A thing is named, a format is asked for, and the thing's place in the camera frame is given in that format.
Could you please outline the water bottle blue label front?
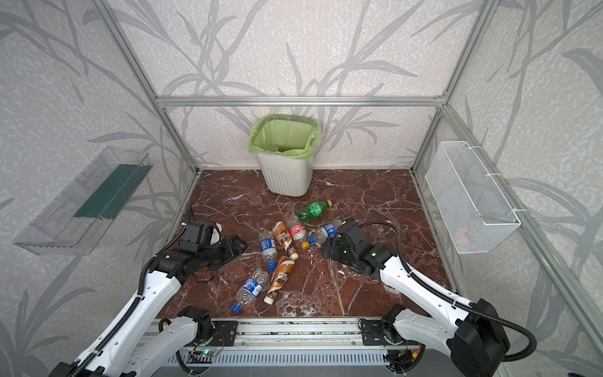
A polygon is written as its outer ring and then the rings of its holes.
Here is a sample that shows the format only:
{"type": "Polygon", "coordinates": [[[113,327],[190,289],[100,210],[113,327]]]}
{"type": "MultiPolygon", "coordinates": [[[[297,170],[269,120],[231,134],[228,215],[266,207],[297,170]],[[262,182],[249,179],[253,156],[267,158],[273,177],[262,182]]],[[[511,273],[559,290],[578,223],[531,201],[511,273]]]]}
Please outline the water bottle blue label front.
{"type": "Polygon", "coordinates": [[[254,303],[259,294],[265,289],[269,274],[263,269],[257,269],[248,277],[238,290],[231,310],[239,314],[246,306],[254,303]]]}

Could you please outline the white ribbed trash bin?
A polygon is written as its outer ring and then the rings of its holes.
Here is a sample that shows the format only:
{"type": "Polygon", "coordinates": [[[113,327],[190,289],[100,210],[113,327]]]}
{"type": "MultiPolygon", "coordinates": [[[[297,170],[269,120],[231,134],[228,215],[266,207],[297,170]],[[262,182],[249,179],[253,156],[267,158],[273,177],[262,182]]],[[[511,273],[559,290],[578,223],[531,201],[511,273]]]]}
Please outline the white ribbed trash bin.
{"type": "Polygon", "coordinates": [[[312,181],[314,157],[296,160],[286,156],[257,154],[265,183],[272,193],[300,197],[312,181]]]}

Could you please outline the clear acrylic wall shelf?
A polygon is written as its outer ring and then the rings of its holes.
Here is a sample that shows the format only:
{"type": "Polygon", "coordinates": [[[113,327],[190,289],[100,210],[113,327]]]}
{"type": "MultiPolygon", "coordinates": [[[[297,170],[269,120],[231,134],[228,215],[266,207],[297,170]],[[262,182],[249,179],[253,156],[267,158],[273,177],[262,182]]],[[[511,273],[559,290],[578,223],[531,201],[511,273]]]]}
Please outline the clear acrylic wall shelf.
{"type": "Polygon", "coordinates": [[[149,154],[105,148],[14,240],[36,255],[88,255],[144,181],[149,154]]]}

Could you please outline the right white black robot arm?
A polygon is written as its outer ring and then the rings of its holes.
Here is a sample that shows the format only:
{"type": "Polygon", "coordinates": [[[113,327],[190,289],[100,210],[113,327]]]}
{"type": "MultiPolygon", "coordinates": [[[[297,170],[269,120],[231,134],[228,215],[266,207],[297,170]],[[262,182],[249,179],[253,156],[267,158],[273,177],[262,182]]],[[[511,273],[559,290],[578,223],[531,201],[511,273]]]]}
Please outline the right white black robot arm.
{"type": "Polygon", "coordinates": [[[527,328],[502,319],[484,299],[472,302],[437,284],[405,259],[402,238],[395,248],[372,243],[367,223],[349,218],[328,225],[322,255],[399,291],[424,310],[420,315],[396,306],[383,317],[386,338],[394,345],[416,341],[450,357],[464,376],[492,376],[502,363],[531,356],[537,339],[527,328]]]}

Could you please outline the water bottle blue label upright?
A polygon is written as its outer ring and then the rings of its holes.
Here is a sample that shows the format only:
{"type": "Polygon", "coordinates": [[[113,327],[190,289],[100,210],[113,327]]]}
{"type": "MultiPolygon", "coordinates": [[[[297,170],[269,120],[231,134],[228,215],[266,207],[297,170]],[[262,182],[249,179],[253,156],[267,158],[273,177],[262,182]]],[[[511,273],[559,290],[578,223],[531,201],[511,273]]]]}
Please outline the water bottle blue label upright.
{"type": "Polygon", "coordinates": [[[273,233],[267,229],[263,229],[259,234],[259,244],[261,248],[262,260],[268,267],[270,272],[273,272],[277,266],[278,251],[276,249],[276,241],[273,238],[273,233]]]}

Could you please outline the green plastic bin liner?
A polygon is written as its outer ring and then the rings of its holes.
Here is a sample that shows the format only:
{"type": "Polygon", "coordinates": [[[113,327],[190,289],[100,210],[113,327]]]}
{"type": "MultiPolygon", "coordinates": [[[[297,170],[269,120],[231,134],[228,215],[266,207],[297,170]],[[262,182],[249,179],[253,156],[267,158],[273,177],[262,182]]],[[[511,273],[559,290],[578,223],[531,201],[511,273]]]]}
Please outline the green plastic bin liner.
{"type": "Polygon", "coordinates": [[[286,156],[307,160],[314,156],[321,139],[321,125],[311,117],[271,114],[254,124],[247,150],[254,154],[286,156]],[[265,146],[277,145],[279,152],[267,152],[265,146]]]}

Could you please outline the brown coffee bottle lower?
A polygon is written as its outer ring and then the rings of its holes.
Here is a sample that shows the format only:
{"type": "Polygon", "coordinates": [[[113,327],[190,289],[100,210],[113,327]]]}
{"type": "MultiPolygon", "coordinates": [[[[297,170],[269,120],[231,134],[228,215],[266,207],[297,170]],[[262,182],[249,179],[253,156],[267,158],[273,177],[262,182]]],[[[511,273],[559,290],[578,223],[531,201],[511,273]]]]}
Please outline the brown coffee bottle lower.
{"type": "Polygon", "coordinates": [[[273,276],[273,281],[266,292],[264,303],[272,305],[275,302],[280,290],[287,284],[287,281],[289,281],[294,268],[295,261],[291,258],[283,256],[279,260],[273,276]]]}

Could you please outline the green soda bottle yellow cap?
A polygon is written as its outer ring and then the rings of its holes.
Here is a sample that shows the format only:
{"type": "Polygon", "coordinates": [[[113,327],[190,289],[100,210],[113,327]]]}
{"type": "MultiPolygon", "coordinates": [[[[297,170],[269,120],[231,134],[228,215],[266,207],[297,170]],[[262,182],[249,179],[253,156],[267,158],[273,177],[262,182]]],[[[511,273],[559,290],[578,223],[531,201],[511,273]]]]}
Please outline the green soda bottle yellow cap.
{"type": "Polygon", "coordinates": [[[309,223],[315,218],[325,215],[332,207],[331,200],[313,202],[305,207],[298,209],[295,214],[302,223],[309,223]]]}

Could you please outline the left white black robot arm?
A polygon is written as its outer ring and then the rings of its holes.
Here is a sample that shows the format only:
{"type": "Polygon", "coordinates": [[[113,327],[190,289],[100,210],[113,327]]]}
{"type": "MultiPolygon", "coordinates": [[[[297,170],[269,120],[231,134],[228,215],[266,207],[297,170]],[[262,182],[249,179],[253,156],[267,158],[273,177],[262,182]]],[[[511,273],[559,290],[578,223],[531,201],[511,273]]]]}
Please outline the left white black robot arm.
{"type": "Polygon", "coordinates": [[[52,376],[150,376],[180,349],[216,335],[207,310],[188,306],[143,347],[137,345],[164,305],[199,269],[218,270],[240,256],[247,243],[237,236],[201,244],[195,252],[164,250],[141,271],[138,289],[118,316],[75,361],[60,362],[52,376]]]}

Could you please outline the brown coffee bottle upper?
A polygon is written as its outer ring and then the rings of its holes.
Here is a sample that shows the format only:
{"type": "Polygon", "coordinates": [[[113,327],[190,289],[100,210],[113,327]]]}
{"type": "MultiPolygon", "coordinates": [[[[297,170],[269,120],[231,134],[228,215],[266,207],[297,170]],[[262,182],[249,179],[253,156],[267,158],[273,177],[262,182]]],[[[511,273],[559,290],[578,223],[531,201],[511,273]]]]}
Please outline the brown coffee bottle upper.
{"type": "Polygon", "coordinates": [[[298,252],[295,249],[292,235],[283,221],[278,221],[273,227],[273,235],[277,243],[284,249],[285,254],[292,261],[298,259],[298,252]]]}

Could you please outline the clear bottle red label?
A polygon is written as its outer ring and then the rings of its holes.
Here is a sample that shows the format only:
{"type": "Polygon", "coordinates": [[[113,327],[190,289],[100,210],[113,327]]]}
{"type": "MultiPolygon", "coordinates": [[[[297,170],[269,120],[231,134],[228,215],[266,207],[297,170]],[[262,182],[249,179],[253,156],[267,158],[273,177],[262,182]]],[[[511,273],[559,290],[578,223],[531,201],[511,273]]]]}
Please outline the clear bottle red label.
{"type": "Polygon", "coordinates": [[[296,213],[291,212],[287,215],[286,224],[294,240],[301,243],[305,243],[308,240],[306,228],[303,226],[296,213]]]}

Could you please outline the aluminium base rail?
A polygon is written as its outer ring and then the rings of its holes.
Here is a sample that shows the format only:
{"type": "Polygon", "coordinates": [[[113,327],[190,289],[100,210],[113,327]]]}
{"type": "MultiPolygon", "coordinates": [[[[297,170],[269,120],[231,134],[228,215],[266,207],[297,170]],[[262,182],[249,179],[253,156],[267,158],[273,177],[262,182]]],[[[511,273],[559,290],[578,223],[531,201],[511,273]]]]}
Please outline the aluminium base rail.
{"type": "Polygon", "coordinates": [[[461,325],[455,318],[440,323],[432,317],[402,311],[394,321],[394,341],[377,317],[240,317],[212,320],[218,334],[210,347],[234,350],[355,350],[402,349],[419,344],[448,353],[447,341],[461,325]]]}

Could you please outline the brown coffee bottle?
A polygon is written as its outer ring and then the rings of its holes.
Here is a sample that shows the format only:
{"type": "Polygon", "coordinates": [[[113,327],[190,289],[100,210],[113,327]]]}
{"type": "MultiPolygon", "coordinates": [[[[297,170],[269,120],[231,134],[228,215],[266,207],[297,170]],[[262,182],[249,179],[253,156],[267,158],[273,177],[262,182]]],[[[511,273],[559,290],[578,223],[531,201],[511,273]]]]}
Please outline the brown coffee bottle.
{"type": "Polygon", "coordinates": [[[287,281],[289,281],[294,268],[295,261],[291,258],[283,256],[279,260],[273,276],[273,281],[266,292],[264,303],[272,305],[275,302],[280,290],[287,284],[287,281]]]}
{"type": "Polygon", "coordinates": [[[292,235],[283,221],[278,221],[273,227],[273,235],[277,243],[284,249],[285,254],[292,261],[298,259],[298,252],[295,249],[292,235]]]}

